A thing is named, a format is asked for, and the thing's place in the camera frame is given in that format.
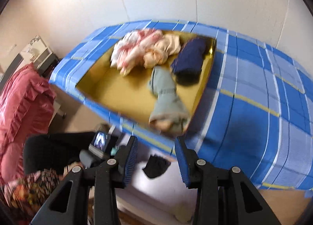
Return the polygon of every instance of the black pants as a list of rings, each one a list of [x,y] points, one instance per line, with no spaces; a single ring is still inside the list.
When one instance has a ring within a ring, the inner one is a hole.
[[[79,162],[81,150],[88,150],[95,132],[59,133],[30,137],[24,146],[24,173],[54,169],[63,175],[64,167]]]

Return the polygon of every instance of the navy blue rolled cloth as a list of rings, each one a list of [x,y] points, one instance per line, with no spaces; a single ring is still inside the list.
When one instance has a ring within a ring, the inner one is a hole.
[[[201,37],[193,38],[184,44],[171,64],[178,84],[191,85],[199,82],[205,49],[206,40]]]

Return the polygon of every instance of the gray-green garment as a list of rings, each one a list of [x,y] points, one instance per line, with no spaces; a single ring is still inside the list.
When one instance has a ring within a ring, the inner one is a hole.
[[[169,70],[154,67],[148,87],[157,96],[149,125],[163,132],[182,134],[190,115],[176,94],[176,84]]]

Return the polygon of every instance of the tray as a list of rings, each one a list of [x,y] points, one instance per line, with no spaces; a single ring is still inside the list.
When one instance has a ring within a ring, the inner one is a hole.
[[[211,72],[216,50],[216,39],[179,31],[162,32],[164,34],[179,35],[182,46],[188,40],[197,36],[203,37],[207,41],[199,83],[188,87],[177,85],[177,94],[192,118]],[[121,116],[137,122],[142,127],[148,128],[149,117],[157,100],[147,88],[152,69],[135,67],[129,75],[121,76],[119,70],[110,68],[113,47],[95,62],[77,83],[76,88],[86,97],[108,108],[110,111],[119,113]],[[170,64],[176,57],[177,54],[169,56],[167,62],[162,67],[169,69]]]

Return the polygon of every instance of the floral sleeve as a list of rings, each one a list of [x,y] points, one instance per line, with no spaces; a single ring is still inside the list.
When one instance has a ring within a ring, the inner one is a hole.
[[[37,171],[0,185],[0,201],[9,207],[10,216],[16,221],[31,221],[58,184],[56,171]]]

